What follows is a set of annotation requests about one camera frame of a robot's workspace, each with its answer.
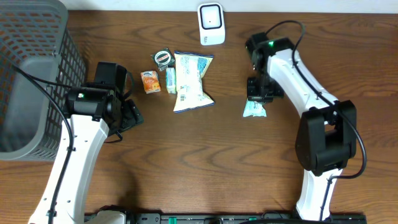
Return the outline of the small teal white box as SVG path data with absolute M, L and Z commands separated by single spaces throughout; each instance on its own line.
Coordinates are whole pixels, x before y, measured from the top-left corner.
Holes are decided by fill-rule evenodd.
M 169 94 L 176 94 L 176 72 L 173 67 L 166 68 L 166 88 Z

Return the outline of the dark green round-label packet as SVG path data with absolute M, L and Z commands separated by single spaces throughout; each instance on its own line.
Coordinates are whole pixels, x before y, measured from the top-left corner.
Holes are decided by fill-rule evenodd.
M 151 58 L 160 72 L 175 65 L 175 57 L 167 47 L 152 54 Z

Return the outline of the small orange juice box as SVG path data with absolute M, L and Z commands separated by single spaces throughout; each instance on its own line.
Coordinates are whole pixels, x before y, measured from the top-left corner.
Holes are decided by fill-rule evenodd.
M 141 72 L 141 78 L 146 94 L 156 93 L 161 91 L 159 76 L 156 71 Z

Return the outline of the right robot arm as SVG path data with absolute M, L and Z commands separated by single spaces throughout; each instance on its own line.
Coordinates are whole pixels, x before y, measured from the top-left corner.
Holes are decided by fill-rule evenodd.
M 297 215 L 325 221 L 336 178 L 356 154 L 356 108 L 327 92 L 301 61 L 288 38 L 270 40 L 256 34 L 246 50 L 258 77 L 248 78 L 247 97 L 271 103 L 287 96 L 300 116 L 295 153 L 304 168 Z

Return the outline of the large white snack bag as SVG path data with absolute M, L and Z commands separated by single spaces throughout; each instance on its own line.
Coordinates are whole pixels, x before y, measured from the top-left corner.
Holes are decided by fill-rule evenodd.
M 174 113 L 211 106 L 215 102 L 203 91 L 205 76 L 214 55 L 175 51 L 177 99 Z

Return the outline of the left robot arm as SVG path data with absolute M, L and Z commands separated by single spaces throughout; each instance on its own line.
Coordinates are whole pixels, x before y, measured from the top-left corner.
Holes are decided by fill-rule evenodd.
M 88 189 L 106 138 L 143 122 L 129 95 L 124 84 L 105 81 L 66 93 L 58 153 L 29 223 L 84 223 Z

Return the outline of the teal candy wrapper packet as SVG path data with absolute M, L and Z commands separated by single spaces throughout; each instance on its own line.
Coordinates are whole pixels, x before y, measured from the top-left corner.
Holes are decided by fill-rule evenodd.
M 267 113 L 264 108 L 264 104 L 257 101 L 246 101 L 246 105 L 243 111 L 243 117 L 266 117 Z

